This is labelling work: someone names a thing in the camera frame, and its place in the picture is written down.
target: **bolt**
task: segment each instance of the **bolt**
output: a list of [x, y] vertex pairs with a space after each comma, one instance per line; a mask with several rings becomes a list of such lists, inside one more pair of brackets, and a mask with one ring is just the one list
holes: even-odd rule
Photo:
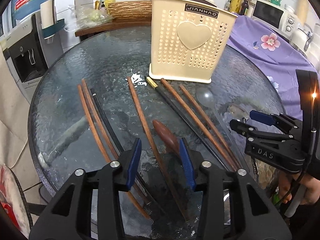
[[204, 166], [205, 168], [209, 168], [211, 167], [211, 162], [208, 162], [208, 161], [204, 161], [203, 163], [201, 163], [202, 166]]
[[119, 167], [119, 166], [120, 166], [120, 162], [118, 162], [118, 161], [113, 161], [113, 162], [110, 163], [110, 166], [111, 166], [112, 168]]
[[75, 171], [75, 175], [76, 176], [81, 176], [83, 173], [84, 173], [83, 169], [78, 169], [78, 170]]
[[241, 176], [245, 176], [245, 175], [247, 175], [247, 171], [244, 170], [244, 169], [239, 169], [238, 170], [238, 174], [241, 175]]

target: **clear plastic bag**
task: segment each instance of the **clear plastic bag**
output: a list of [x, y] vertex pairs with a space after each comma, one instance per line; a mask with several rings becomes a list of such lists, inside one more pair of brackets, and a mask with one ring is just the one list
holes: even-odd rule
[[95, 10], [86, 6], [78, 6], [78, 7], [69, 7], [69, 10], [72, 11], [74, 17], [73, 22], [68, 22], [64, 26], [64, 30], [66, 32], [75, 32], [77, 30], [87, 28], [87, 27], [95, 27], [97, 25], [107, 23], [113, 19], [111, 15], [102, 10]]

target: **purple tablecloth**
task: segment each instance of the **purple tablecloth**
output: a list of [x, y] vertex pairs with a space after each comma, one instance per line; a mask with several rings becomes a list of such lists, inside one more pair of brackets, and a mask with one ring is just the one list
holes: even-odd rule
[[239, 16], [228, 45], [251, 60], [277, 89], [286, 113], [302, 120], [296, 69], [315, 71], [313, 65], [263, 23]]

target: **glass tabletop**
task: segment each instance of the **glass tabletop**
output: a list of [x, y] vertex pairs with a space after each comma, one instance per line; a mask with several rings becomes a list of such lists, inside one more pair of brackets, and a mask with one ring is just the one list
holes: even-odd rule
[[[146, 220], [127, 196], [120, 193], [125, 233], [151, 238], [195, 238], [202, 194], [192, 192], [187, 186], [179, 159], [173, 153], [166, 153], [164, 143], [156, 134], [152, 121], [159, 120], [178, 139], [185, 137], [190, 147], [201, 152], [205, 160], [217, 165], [218, 163], [192, 130], [149, 85], [135, 84], [155, 143], [188, 211], [190, 220], [185, 222], [159, 170], [126, 80], [127, 76], [136, 73], [145, 81], [144, 75], [148, 75], [150, 64], [150, 50], [151, 28], [136, 27], [101, 33], [64, 54], [49, 68], [31, 102], [28, 120], [31, 155], [41, 180], [52, 194], [76, 169], [83, 168], [89, 172], [101, 169], [106, 164], [95, 143], [78, 95], [77, 85], [85, 78], [88, 88], [95, 89], [124, 150], [132, 147], [135, 138], [141, 139], [142, 154], [138, 171], [166, 213], [159, 212], [152, 203], [144, 204], [132, 190], [133, 195], [151, 216], [151, 220]], [[223, 51], [210, 84], [177, 81], [170, 84], [183, 98], [179, 84], [183, 84], [195, 98], [199, 88], [208, 89], [214, 96], [214, 109], [218, 111], [223, 124], [212, 109], [201, 105], [202, 108], [223, 134], [231, 149], [236, 151], [238, 148], [242, 154], [245, 139], [232, 131], [236, 143], [231, 143], [227, 136], [229, 131], [226, 131], [228, 122], [234, 118], [233, 107], [239, 106], [247, 113], [253, 109], [267, 114], [285, 112], [267, 77], [245, 56], [229, 46]], [[175, 105], [180, 107], [169, 92], [162, 88]], [[107, 145], [105, 148], [112, 159]], [[93, 223], [97, 220], [96, 209], [97, 192], [94, 192]]]

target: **human hand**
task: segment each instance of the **human hand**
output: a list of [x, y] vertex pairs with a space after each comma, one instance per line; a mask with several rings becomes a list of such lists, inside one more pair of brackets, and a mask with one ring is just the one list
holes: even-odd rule
[[[284, 171], [280, 172], [279, 176], [279, 193], [281, 199], [290, 189], [292, 179], [296, 180], [299, 174], [287, 174]], [[300, 184], [306, 186], [307, 191], [301, 201], [300, 205], [314, 204], [318, 201], [320, 196], [320, 180], [315, 179], [309, 174], [305, 174], [300, 181]], [[292, 199], [292, 194], [289, 194], [282, 202], [287, 203]]]

